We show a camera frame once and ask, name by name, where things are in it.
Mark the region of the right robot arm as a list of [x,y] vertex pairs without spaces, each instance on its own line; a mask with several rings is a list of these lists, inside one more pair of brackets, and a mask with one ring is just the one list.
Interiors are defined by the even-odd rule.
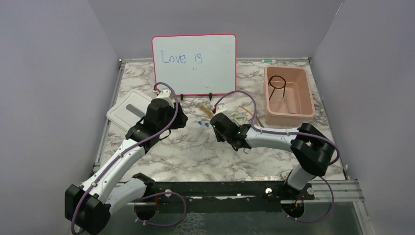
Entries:
[[337,146],[310,123],[299,128],[272,129],[251,124],[237,125],[227,115],[217,113],[210,120],[218,142],[227,142],[237,151],[241,148],[272,148],[291,152],[299,162],[282,186],[288,199],[299,196],[306,184],[326,174]]

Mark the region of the black metal ring support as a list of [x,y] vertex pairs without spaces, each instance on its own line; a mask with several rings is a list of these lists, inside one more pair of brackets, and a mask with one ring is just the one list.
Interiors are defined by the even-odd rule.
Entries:
[[[276,79],[277,78],[279,78],[282,81],[281,86],[276,85]],[[282,89],[282,98],[285,98],[287,81],[284,77],[282,77],[280,75],[273,75],[269,78],[268,85],[273,88],[271,94],[269,95],[269,99],[268,99],[269,101],[273,98],[276,90],[281,90],[281,89]]]

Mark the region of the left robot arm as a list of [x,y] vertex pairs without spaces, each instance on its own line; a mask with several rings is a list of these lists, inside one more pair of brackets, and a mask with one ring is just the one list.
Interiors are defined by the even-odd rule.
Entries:
[[70,185],[66,189],[64,216],[71,222],[71,233],[97,235],[111,216],[131,201],[150,200],[154,188],[145,180],[133,178],[122,186],[117,184],[161,140],[162,133],[184,128],[187,120],[179,101],[153,99],[145,116],[129,129],[112,157],[80,186]]

